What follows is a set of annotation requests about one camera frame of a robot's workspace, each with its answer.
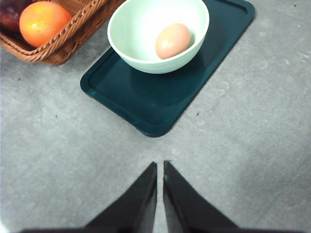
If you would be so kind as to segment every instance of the dark green tray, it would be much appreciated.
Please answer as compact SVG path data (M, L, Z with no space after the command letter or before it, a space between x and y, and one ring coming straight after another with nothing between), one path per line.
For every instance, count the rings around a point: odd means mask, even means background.
M168 74L131 68L110 48L82 77L89 96L147 136L162 136L206 83L254 18L243 0L203 0L210 22L198 54Z

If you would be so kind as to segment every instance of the wicker basket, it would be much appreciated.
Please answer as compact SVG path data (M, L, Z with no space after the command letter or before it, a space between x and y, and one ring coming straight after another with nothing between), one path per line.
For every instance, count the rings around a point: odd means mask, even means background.
M21 35L9 35L1 31L1 45L21 60L54 65L65 63L124 2L124 0L48 1L54 1L69 10L72 20L45 45L35 49L28 45Z

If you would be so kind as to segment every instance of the gray floor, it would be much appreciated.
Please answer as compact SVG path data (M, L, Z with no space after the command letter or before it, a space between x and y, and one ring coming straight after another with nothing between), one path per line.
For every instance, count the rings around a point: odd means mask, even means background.
M84 226L151 161L170 159L241 227L311 232L311 1L250 2L255 21L160 138L80 89L109 46L107 24L59 67L1 50L1 223ZM166 233L158 200L154 232Z

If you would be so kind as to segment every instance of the dark fruit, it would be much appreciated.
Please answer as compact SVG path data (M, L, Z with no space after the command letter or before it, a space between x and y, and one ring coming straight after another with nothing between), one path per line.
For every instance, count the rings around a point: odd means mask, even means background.
M12 32L19 32L19 17L32 0L1 0L0 25Z

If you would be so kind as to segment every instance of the mint green bowl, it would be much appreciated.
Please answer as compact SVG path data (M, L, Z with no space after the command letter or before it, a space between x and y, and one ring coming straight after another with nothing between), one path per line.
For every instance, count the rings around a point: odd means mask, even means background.
M185 24L191 32L191 46L184 52L160 59L156 37L168 25ZM202 0L127 0L108 24L111 47L130 66L151 74L177 70L199 51L209 25L209 13Z

